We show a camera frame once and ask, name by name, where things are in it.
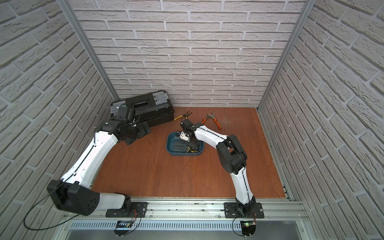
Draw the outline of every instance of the metal vent grille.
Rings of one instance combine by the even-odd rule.
[[[114,230],[117,220],[73,220],[71,230]],[[241,231],[240,221],[233,223],[235,231]],[[232,231],[232,220],[141,220],[136,230],[178,230],[178,231]]]
[[[72,230],[114,230],[117,220],[73,220]]]

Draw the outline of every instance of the blue plastic tray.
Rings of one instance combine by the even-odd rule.
[[[175,139],[175,137],[177,137],[177,132],[171,132],[167,138],[166,149],[167,149],[167,152],[169,152],[169,154],[172,156],[199,156],[204,150],[204,142],[200,141],[200,151],[199,152],[175,151],[173,148],[173,144],[176,142],[180,142],[180,139]]]

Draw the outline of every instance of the orange-handled pliers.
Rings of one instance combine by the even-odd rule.
[[[207,119],[209,119],[209,118],[210,118],[210,116],[208,116],[208,114],[207,114],[207,116],[203,119],[203,121],[201,122],[201,124],[204,124],[205,121],[206,121]]]
[[[207,115],[215,121],[217,127],[221,130],[222,128],[221,128],[220,124],[218,123],[218,121],[216,120],[214,113],[207,114]]]

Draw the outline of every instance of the pliers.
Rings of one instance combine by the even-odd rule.
[[[176,120],[178,120],[179,118],[182,118],[183,116],[185,116],[185,119],[187,119],[188,118],[188,116],[189,115],[191,115],[193,112],[190,112],[189,113],[189,111],[187,112],[187,113],[185,113],[185,114],[183,114],[183,115],[180,115],[180,116],[178,116],[177,118],[175,118],[174,120],[176,121]]]
[[[208,113],[207,113],[207,117],[203,119],[203,121],[201,122],[201,124],[204,124],[205,121],[206,121],[207,119],[209,119],[209,118],[212,118],[212,119],[215,121],[217,127],[218,127],[220,130],[222,129],[221,126],[220,126],[220,124],[219,124],[218,121],[216,120],[214,113],[212,113],[212,114],[208,114]]]

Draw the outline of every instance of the aluminum frame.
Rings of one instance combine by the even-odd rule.
[[[217,223],[228,221],[225,218],[224,202],[236,202],[234,198],[160,198],[160,197],[132,197],[133,202],[148,202],[146,220],[213,220]],[[263,206],[265,218],[257,221],[295,221],[300,230],[302,239],[314,239],[309,219],[298,201],[289,199],[256,199]],[[78,216],[74,220],[88,220],[89,222],[104,220],[127,220],[130,218],[106,218],[106,211],[95,211],[89,216]],[[74,214],[64,213],[62,222]],[[64,240],[72,225],[70,220],[59,226],[52,240]]]

